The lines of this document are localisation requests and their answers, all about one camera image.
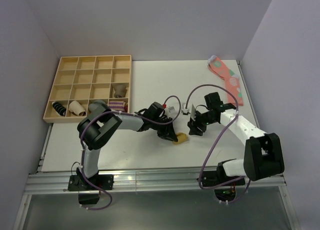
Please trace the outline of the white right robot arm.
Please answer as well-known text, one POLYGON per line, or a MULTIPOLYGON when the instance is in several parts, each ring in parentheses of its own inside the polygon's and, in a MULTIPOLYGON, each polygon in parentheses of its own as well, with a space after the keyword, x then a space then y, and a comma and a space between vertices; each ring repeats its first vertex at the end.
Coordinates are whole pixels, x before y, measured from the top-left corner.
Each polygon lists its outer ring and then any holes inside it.
POLYGON ((207 126, 219 123, 230 130, 244 145, 241 159, 228 159, 218 163, 216 170, 200 171, 198 180, 202 187, 230 185, 233 181, 248 178, 258 181, 282 174, 285 171, 280 138, 275 133, 266 133, 239 114, 232 103, 223 103, 217 92, 204 97, 207 111, 199 112, 191 107, 187 123, 189 135, 202 136, 207 126))

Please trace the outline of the yellow sock pair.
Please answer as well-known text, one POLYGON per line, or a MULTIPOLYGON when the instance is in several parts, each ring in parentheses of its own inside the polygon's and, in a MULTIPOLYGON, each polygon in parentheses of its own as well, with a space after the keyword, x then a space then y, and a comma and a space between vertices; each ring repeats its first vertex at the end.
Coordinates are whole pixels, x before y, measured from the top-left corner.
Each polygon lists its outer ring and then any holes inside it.
POLYGON ((188 135, 183 132, 177 133, 176 138, 177 138, 177 141, 172 142, 174 145, 179 145, 179 144, 185 143, 189 140, 188 135))

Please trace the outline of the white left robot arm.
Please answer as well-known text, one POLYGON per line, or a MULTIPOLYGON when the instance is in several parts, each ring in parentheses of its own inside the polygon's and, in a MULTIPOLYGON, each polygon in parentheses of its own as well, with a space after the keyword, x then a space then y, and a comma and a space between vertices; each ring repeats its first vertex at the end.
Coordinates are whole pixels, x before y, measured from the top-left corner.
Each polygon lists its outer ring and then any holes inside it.
POLYGON ((134 113, 112 110, 102 100, 94 101, 88 109, 90 114, 77 126, 83 151, 81 164, 78 167, 82 174, 79 184, 86 190, 96 187, 101 148, 107 144, 116 130, 144 132, 152 129, 159 138, 178 142, 173 119, 165 115, 164 106, 158 102, 153 102, 149 108, 134 113))

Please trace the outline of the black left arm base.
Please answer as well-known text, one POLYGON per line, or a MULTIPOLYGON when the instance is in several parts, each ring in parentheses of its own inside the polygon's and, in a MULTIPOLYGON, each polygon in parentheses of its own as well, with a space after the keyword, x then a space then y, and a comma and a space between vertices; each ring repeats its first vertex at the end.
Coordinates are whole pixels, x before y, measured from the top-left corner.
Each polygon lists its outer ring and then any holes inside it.
POLYGON ((101 189, 104 191, 112 190, 114 184, 113 174, 99 174, 89 177, 88 183, 81 171, 76 170, 76 174, 72 174, 69 178, 67 190, 69 192, 79 192, 78 202, 81 205, 95 205, 100 200, 101 189))

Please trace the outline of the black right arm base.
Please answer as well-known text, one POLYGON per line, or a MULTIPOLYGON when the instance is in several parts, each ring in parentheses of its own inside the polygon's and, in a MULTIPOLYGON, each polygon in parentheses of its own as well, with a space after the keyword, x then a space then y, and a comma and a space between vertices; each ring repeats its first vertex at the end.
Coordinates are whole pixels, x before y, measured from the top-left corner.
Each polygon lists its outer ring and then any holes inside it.
POLYGON ((237 199, 236 186, 244 186, 245 179, 240 176, 227 176, 223 164, 219 163, 215 170, 205 170, 196 179, 202 189, 214 189, 214 195, 219 203, 229 204, 237 199))

